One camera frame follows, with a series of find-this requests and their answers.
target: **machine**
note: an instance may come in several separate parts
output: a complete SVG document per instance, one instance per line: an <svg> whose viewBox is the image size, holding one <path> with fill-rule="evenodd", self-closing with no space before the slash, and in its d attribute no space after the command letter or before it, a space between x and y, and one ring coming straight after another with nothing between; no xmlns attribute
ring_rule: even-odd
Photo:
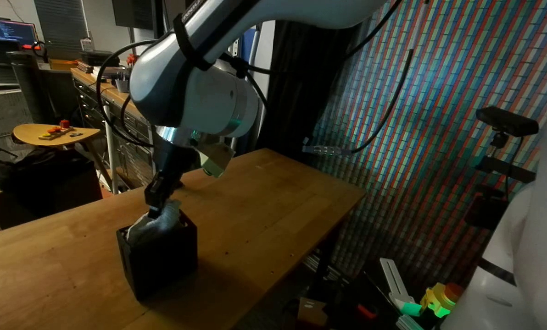
<svg viewBox="0 0 547 330"><path fill-rule="evenodd" d="M130 227L128 240L152 240L154 230L165 229L161 218L174 223L178 207L163 205L190 148L205 153L218 174L231 157L218 139L242 135L253 124L258 98L251 86L212 65L233 38L262 20L348 27L381 1L198 0L176 18L174 32L145 51L130 75L132 100L159 141L157 174L145 188L148 212ZM547 131L541 148L537 181L513 197L484 252L490 265L475 271L444 328L547 328Z"/></svg>

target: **black box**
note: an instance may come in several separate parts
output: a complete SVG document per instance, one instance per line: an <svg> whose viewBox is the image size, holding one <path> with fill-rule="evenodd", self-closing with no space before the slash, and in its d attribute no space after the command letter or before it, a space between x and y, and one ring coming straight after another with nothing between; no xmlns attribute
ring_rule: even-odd
<svg viewBox="0 0 547 330"><path fill-rule="evenodd" d="M137 300L154 295L198 267L196 225L183 212L179 212L179 225L150 241L130 245L126 227L115 234L124 276Z"/></svg>

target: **wooden tabletop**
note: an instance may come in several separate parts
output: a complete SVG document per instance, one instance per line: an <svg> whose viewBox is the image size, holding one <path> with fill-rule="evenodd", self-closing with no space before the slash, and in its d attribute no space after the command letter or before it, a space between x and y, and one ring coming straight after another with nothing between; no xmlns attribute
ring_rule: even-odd
<svg viewBox="0 0 547 330"><path fill-rule="evenodd" d="M77 67L71 67L69 69L73 78L77 78L78 82L82 82L84 86L88 86L89 89L95 89L95 78L86 73L86 71L80 71ZM128 93L121 93L113 84L108 84L108 82L102 82L100 84L100 91L102 91L102 97L106 100L110 100L113 106L121 108L123 102L126 100ZM137 119L143 119L141 111L137 109L137 106L134 106L132 102L126 104L126 111Z"/></svg>
<svg viewBox="0 0 547 330"><path fill-rule="evenodd" d="M89 139L91 135L100 131L99 128L73 126L69 131L55 139L40 139L42 135L47 135L49 128L55 128L55 124L23 122L12 128L12 135L18 141L33 146L64 146Z"/></svg>
<svg viewBox="0 0 547 330"><path fill-rule="evenodd" d="M200 170L174 192L198 225L198 271L141 304L115 230L143 190L0 230L0 328L231 328L312 251L363 192L271 150Z"/></svg>

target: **striped curtain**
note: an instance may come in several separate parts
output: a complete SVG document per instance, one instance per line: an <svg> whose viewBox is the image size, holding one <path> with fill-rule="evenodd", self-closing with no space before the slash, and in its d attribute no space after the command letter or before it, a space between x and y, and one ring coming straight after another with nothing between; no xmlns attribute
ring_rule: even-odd
<svg viewBox="0 0 547 330"><path fill-rule="evenodd" d="M359 38L389 7L374 12ZM477 185L502 188L502 175L473 168L491 139L475 109L495 104L545 124L547 0L403 0L343 69L315 126L317 144L357 146L370 135L409 47L411 69L381 133L356 155L315 161L367 190L334 262L356 274L365 262L390 256L409 284L464 284L490 238L490 230L468 225L464 212ZM524 139L517 166L536 168L536 141ZM497 157L508 161L515 142L510 137Z"/></svg>

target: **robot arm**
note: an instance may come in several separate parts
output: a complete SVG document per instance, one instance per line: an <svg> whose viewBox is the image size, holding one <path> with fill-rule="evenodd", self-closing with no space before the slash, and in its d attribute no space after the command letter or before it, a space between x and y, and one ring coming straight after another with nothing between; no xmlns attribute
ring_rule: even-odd
<svg viewBox="0 0 547 330"><path fill-rule="evenodd" d="M145 197L156 218L181 175L198 139L245 133L258 97L245 80L211 65L249 25L264 20L295 20L319 27L350 27L372 14L383 0L196 0L170 32L132 67L130 97L156 126L157 174Z"/></svg>

